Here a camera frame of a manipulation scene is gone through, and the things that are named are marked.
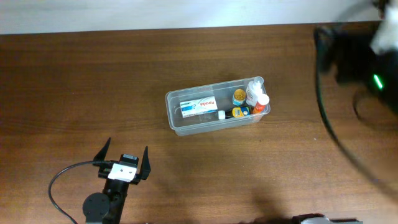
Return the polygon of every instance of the brown wood surface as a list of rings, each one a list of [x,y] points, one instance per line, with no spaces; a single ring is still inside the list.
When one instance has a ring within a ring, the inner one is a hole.
[[[358,25],[365,29],[367,24]],[[112,137],[107,159],[141,157],[152,173],[129,189],[122,223],[238,223],[324,213],[397,223],[388,196],[338,151],[322,125],[313,81],[313,25],[129,30],[0,36],[0,223],[69,223],[47,186]],[[192,136],[170,129],[165,94],[262,76],[271,113],[260,123]],[[323,77],[341,140],[398,190],[397,131],[374,130],[352,110],[358,85]],[[363,116],[396,124],[377,100]],[[97,168],[59,178],[53,196],[84,222],[100,192]]]

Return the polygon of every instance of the bottle cap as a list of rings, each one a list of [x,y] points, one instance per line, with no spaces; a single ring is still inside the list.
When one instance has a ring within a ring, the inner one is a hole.
[[[253,81],[253,88],[261,88],[261,85],[264,83],[264,79],[262,77],[256,77]]]
[[[218,119],[225,119],[225,111],[218,111]]]
[[[269,96],[267,96],[266,94],[259,95],[257,103],[260,105],[267,105],[269,103]]]

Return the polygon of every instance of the green led indicator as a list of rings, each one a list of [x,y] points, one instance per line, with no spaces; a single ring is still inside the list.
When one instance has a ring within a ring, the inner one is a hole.
[[[373,79],[376,82],[377,87],[379,87],[379,90],[382,90],[384,85],[383,85],[383,83],[381,83],[379,76],[375,74],[375,75],[373,75]]]

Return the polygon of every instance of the clear plastic bin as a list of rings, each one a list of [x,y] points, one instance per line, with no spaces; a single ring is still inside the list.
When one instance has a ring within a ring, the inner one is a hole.
[[[247,78],[168,92],[166,94],[166,108],[170,127],[177,135],[185,136],[259,122],[265,114],[271,111],[270,104],[266,106],[262,113],[224,120],[218,119],[218,113],[208,113],[182,118],[180,108],[181,102],[214,96],[216,98],[218,110],[229,111],[236,107],[232,104],[232,97],[235,90],[246,90],[249,82],[253,80],[254,78]],[[261,88],[263,92],[267,94],[264,85],[262,85]]]

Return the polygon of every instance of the white wall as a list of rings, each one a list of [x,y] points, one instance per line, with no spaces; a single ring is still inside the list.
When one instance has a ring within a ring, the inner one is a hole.
[[[0,34],[332,22],[360,1],[0,0]],[[350,18],[377,19],[375,9]]]

